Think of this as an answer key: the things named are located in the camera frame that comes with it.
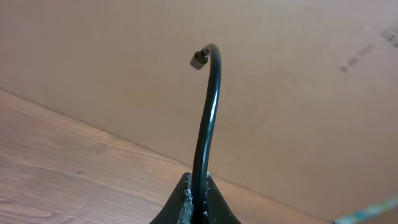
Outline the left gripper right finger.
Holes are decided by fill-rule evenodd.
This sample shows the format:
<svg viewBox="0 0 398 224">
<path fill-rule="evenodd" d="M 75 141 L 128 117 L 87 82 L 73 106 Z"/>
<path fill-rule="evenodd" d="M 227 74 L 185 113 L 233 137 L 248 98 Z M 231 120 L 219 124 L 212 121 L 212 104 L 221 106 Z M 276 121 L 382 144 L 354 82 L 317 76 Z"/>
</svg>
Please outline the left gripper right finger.
<svg viewBox="0 0 398 224">
<path fill-rule="evenodd" d="M 241 224 L 210 175 L 206 177 L 203 217 L 206 224 Z"/>
</svg>

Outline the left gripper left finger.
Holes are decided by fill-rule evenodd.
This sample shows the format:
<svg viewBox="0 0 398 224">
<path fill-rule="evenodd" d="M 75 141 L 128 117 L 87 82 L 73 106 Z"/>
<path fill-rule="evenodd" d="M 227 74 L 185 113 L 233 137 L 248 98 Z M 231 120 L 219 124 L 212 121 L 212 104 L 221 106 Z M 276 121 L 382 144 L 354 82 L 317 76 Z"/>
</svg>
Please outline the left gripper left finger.
<svg viewBox="0 0 398 224">
<path fill-rule="evenodd" d="M 191 224 L 194 211 L 191 185 L 192 175 L 186 172 L 150 224 Z"/>
</svg>

